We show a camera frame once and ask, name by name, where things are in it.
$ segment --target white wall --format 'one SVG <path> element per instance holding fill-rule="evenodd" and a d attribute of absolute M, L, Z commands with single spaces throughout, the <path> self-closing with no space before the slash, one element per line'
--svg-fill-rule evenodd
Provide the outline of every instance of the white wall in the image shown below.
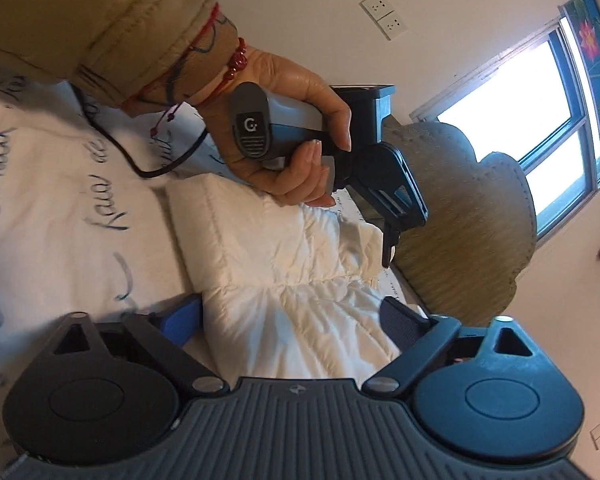
<path fill-rule="evenodd" d="M 409 28 L 385 40 L 362 0 L 222 0 L 240 34 L 287 56 L 331 84 L 395 84 L 394 115 L 418 106 L 457 78 L 558 16 L 568 0 L 389 0 Z M 600 423 L 600 195 L 535 255 L 508 312 L 570 378 L 587 418 L 575 461 L 600 479 L 600 451 L 588 432 Z"/>

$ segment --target wall socket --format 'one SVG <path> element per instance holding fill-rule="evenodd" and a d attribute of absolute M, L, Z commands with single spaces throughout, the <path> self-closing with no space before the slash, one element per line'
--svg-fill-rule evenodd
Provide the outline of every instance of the wall socket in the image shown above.
<path fill-rule="evenodd" d="M 363 0 L 360 5 L 375 22 L 395 10 L 388 0 Z"/>
<path fill-rule="evenodd" d="M 360 6 L 376 22 L 388 40 L 396 38 L 407 30 L 402 18 L 398 16 L 394 6 L 388 0 L 362 0 Z"/>
<path fill-rule="evenodd" d="M 380 18 L 376 23 L 388 40 L 393 40 L 407 30 L 404 21 L 395 10 L 387 14 L 384 18 Z"/>

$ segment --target wicker chair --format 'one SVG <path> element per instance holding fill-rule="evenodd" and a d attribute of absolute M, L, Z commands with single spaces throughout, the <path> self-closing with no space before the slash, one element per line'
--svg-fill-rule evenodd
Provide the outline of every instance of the wicker chair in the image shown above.
<path fill-rule="evenodd" d="M 385 121 L 383 139 L 411 168 L 429 209 L 423 228 L 400 236 L 393 266 L 429 311 L 485 326 L 516 293 L 536 247 L 536 213 L 525 175 L 510 156 L 480 163 L 456 127 Z M 379 220 L 362 197 L 365 219 Z"/>

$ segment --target white duvet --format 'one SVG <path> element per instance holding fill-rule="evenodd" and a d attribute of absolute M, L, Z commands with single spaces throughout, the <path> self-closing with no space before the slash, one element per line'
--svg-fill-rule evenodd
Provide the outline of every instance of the white duvet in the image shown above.
<path fill-rule="evenodd" d="M 220 375 L 355 378 L 398 355 L 379 325 L 382 233 L 279 206 L 212 174 L 167 185 L 173 223 Z"/>

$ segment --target window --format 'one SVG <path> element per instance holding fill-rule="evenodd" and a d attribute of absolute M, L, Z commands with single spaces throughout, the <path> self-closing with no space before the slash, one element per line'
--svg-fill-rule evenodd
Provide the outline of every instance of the window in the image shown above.
<path fill-rule="evenodd" d="M 594 100 L 567 18 L 460 80 L 412 114 L 467 136 L 478 161 L 515 158 L 526 174 L 538 237 L 572 214 L 600 186 L 600 133 Z"/>

